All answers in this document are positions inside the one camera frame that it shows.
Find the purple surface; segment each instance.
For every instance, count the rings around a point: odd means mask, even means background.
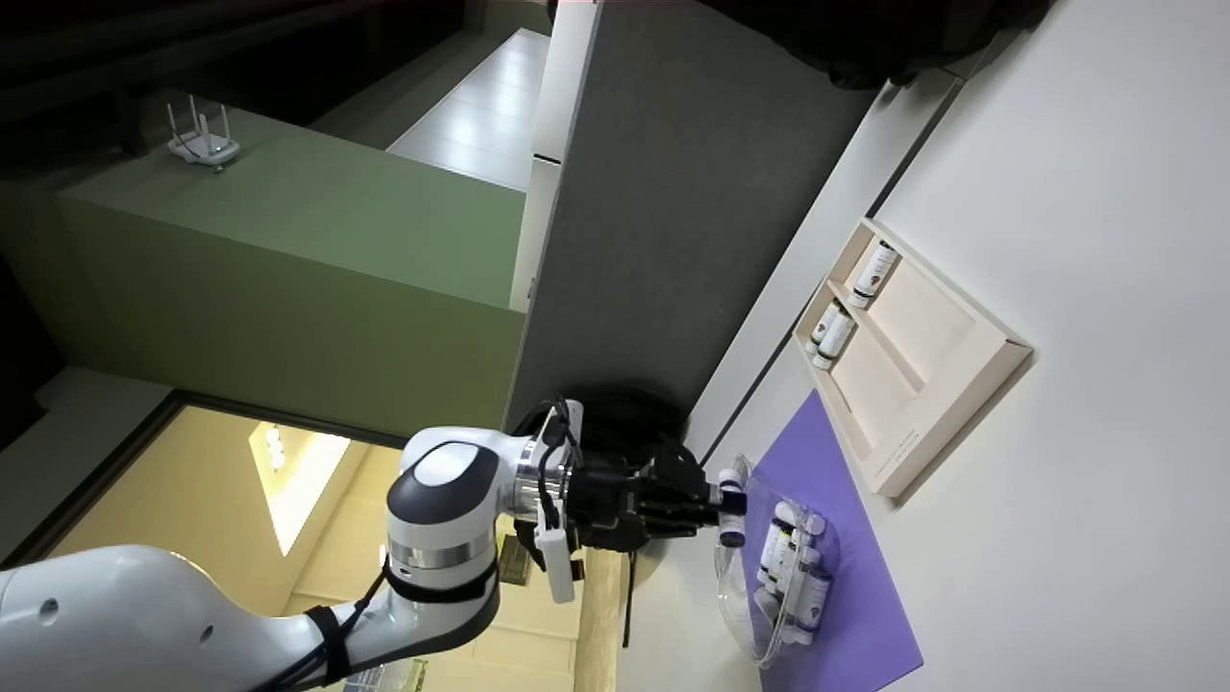
[[[787,645],[764,674],[764,692],[875,692],[924,665],[843,447],[810,395],[779,432],[748,481],[746,578],[762,563],[777,499],[819,511],[837,536],[834,588],[807,651]]]

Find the black cable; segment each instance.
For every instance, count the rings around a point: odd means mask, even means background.
[[[352,634],[358,619],[369,611],[369,601],[377,596],[386,573],[369,584],[369,592],[352,604],[351,619],[341,624],[341,637]],[[258,683],[258,692],[283,692],[283,690],[299,690],[309,683],[305,675],[315,674],[328,656],[328,637],[309,651],[299,660],[294,660],[287,670],[281,670],[274,679]]]

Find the dark gray panel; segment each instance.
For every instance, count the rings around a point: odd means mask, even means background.
[[[693,402],[868,100],[712,6],[607,3],[506,415],[600,382]]]

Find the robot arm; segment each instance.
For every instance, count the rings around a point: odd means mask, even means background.
[[[569,545],[637,550],[715,523],[732,491],[675,458],[579,455],[579,402],[537,436],[432,428],[387,490],[387,550],[374,588],[309,614],[245,614],[167,550],[106,545],[0,573],[0,690],[311,690],[396,656],[454,651],[500,609],[495,517],[536,523],[555,596]]]

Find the small white object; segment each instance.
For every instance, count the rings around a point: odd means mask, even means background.
[[[821,344],[819,344],[816,349],[819,349],[819,358],[837,360],[843,349],[851,346],[851,338],[855,338],[855,318],[851,318],[851,317],[837,317],[837,318],[821,332]]]
[[[821,563],[827,523],[800,511],[797,502],[777,502],[762,545],[753,604],[770,614],[774,645],[810,645],[810,631],[821,619],[829,581],[816,570]]]
[[[578,596],[569,536],[560,528],[545,531],[537,523],[536,545],[542,550],[542,565],[545,565],[545,578],[548,578],[555,604],[569,604]]]
[[[819,317],[819,324],[810,332],[816,346],[821,344],[821,332],[834,328],[834,318],[843,318],[843,308],[837,302],[821,308],[821,317]]]
[[[231,113],[228,109],[218,109],[222,136],[217,136],[209,128],[209,117],[197,109],[197,96],[188,96],[188,122],[191,122],[188,131],[179,131],[173,104],[167,104],[167,119],[168,119],[167,149],[183,156],[188,164],[222,171],[241,149],[238,140],[231,136]]]
[[[874,249],[859,260],[859,274],[851,277],[851,302],[859,310],[865,310],[879,296],[896,260],[898,254],[884,242],[874,242]]]

